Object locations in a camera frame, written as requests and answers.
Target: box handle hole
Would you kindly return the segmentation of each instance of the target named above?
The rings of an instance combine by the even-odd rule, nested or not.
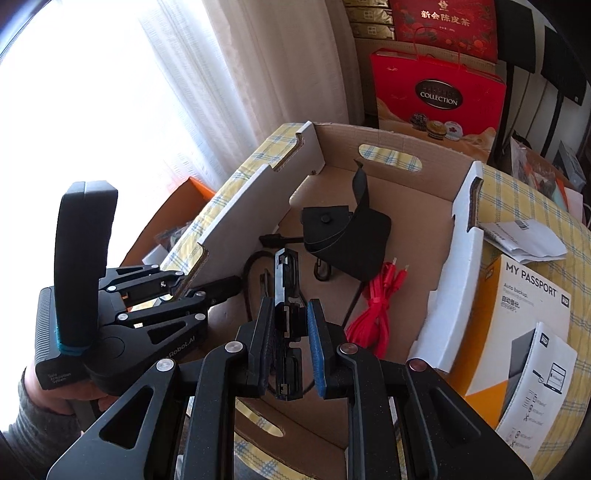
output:
[[[392,165],[393,167],[400,168],[400,170],[417,172],[423,169],[423,164],[418,157],[388,148],[363,144],[359,146],[359,155],[366,160]]]
[[[236,399],[236,409],[242,413],[248,420],[253,422],[257,427],[262,428],[265,432],[270,433],[274,437],[283,437],[283,431],[273,425],[269,420],[261,417],[258,413],[252,411],[240,400]]]

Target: white paper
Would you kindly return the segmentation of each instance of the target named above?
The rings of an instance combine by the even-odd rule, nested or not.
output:
[[[577,352],[538,322],[525,367],[496,432],[531,465],[569,391]]]
[[[158,244],[142,259],[142,262],[144,265],[160,265],[164,262],[167,255],[168,251],[162,245]]]
[[[566,247],[547,226],[536,220],[481,223],[485,240],[520,264],[564,260]]]
[[[566,199],[569,203],[569,213],[579,222],[583,222],[583,196],[572,189],[564,188]]]

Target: metal pivot screw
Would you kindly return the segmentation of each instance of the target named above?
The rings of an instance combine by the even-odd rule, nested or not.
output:
[[[242,344],[236,340],[233,340],[228,342],[224,348],[228,353],[238,353],[240,350],[242,350]]]
[[[156,363],[156,370],[159,372],[167,372],[172,367],[174,367],[174,360],[171,360],[170,358],[163,358]]]
[[[354,343],[343,343],[339,350],[344,353],[345,355],[354,355],[359,350],[359,347]]]
[[[422,358],[413,358],[408,362],[408,366],[415,372],[424,372],[428,367],[427,362]]]

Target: orange box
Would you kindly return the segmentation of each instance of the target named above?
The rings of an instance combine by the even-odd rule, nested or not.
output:
[[[506,255],[481,276],[472,315],[446,378],[492,427],[515,391],[515,342],[544,322],[563,341],[570,324],[568,292]]]
[[[127,252],[121,266],[141,265],[142,259],[156,247],[156,235],[166,230],[182,227],[187,222],[195,220],[195,217],[214,195],[213,190],[189,177],[172,192],[148,222]]]

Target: red cable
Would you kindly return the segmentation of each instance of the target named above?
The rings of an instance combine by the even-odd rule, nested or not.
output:
[[[408,266],[396,272],[394,262],[384,262],[380,273],[363,291],[368,308],[347,328],[347,341],[370,349],[378,358],[384,358],[390,339],[388,309],[390,297],[400,289],[407,276]]]

